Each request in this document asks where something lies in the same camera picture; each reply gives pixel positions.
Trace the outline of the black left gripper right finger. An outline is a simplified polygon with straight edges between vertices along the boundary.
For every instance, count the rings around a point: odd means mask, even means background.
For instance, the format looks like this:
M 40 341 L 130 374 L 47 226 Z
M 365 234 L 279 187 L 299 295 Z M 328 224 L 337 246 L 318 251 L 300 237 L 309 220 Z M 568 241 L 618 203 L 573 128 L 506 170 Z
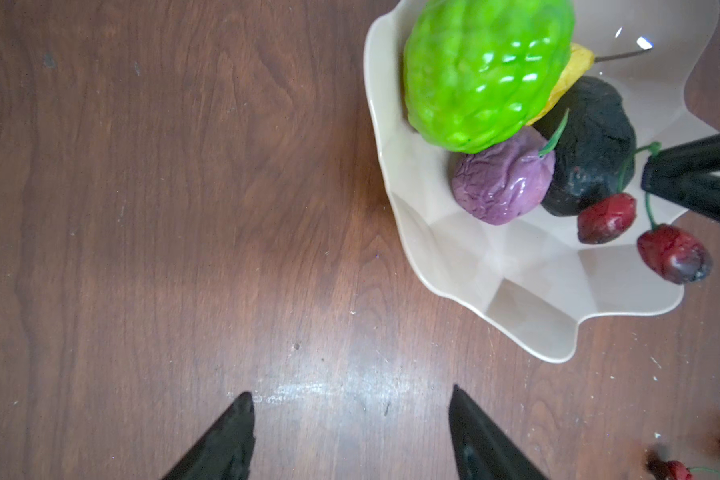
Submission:
M 448 420 L 461 480 L 547 480 L 547 477 L 461 389 L 453 387 Z

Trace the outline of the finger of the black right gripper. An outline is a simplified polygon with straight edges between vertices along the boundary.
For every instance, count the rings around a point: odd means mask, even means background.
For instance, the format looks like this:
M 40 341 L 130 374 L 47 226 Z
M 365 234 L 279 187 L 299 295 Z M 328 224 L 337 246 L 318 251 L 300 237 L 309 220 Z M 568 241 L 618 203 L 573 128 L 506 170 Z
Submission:
M 651 154 L 642 179 L 720 172 L 720 133 Z
M 641 188 L 648 194 L 720 223 L 720 177 L 717 175 L 669 177 L 644 173 Z

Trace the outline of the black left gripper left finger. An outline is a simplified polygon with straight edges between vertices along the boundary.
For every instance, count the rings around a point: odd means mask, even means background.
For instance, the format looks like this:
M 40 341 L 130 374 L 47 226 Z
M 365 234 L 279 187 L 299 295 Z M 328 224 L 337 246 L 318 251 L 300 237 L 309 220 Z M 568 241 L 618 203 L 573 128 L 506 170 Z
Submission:
M 165 480 L 246 480 L 255 447 L 252 394 L 241 393 L 163 476 Z

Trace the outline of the dark fake avocado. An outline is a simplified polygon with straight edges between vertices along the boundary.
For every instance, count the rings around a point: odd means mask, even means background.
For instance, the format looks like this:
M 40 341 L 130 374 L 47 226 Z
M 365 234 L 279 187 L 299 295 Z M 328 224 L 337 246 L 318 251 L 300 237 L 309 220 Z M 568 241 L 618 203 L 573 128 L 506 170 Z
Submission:
M 623 99 L 609 83 L 584 76 L 533 127 L 552 135 L 564 115 L 556 163 L 542 207 L 558 217 L 576 216 L 622 190 L 633 178 L 635 130 Z

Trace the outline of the yellow fake lemon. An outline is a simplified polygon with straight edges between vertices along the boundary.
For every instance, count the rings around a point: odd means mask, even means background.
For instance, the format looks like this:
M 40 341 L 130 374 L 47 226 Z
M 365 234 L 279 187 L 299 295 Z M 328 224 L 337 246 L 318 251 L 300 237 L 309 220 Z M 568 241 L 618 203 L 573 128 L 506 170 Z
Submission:
M 648 46 L 646 49 L 640 48 L 639 50 L 597 56 L 592 50 L 580 45 L 578 43 L 571 44 L 570 58 L 567 65 L 563 69 L 560 77 L 558 78 L 555 86 L 553 87 L 546 105 L 542 110 L 531 120 L 526 123 L 526 126 L 531 126 L 538 120 L 543 118 L 549 113 L 556 104 L 560 101 L 565 93 L 567 93 L 572 86 L 587 72 L 595 63 L 608 62 L 614 60 L 621 60 L 630 57 L 639 56 L 648 53 L 653 49 L 652 46 Z

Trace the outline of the purple fake passion fruit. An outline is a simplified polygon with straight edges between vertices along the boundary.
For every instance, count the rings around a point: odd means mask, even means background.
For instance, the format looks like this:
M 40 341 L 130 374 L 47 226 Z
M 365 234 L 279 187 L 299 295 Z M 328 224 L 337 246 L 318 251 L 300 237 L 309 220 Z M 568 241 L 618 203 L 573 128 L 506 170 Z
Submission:
M 493 226 L 507 224 L 540 205 L 551 185 L 554 149 L 568 116 L 563 115 L 549 138 L 527 126 L 486 150 L 463 156 L 451 178 L 458 205 Z

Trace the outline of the green bumpy fake fruit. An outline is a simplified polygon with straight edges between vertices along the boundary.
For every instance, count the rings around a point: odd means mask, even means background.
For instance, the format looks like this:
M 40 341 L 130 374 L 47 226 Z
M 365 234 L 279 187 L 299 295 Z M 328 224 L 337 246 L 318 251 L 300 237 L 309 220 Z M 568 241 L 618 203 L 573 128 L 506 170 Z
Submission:
M 569 1 L 430 1 L 403 52 L 410 125 L 429 143 L 473 154 L 541 112 L 571 55 Z

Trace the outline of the pink wavy fruit bowl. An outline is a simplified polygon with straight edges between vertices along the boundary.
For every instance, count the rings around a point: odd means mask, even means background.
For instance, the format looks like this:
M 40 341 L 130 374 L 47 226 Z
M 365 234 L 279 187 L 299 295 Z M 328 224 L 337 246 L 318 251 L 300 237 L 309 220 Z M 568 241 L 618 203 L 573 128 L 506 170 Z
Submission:
M 596 67 L 623 97 L 638 142 L 667 147 L 714 134 L 686 107 L 686 82 L 719 19 L 716 1 L 578 1 L 574 38 L 597 54 L 652 46 L 646 55 Z M 572 218 L 542 208 L 493 227 L 454 200 L 456 156 L 428 144 L 407 120 L 402 53 L 423 9 L 402 1 L 370 27 L 364 80 L 380 170 L 401 244 L 422 283 L 550 363 L 575 353 L 580 325 L 600 316 L 655 316 L 677 307 L 682 286 L 649 270 L 636 248 L 650 219 L 619 239 L 581 244 Z

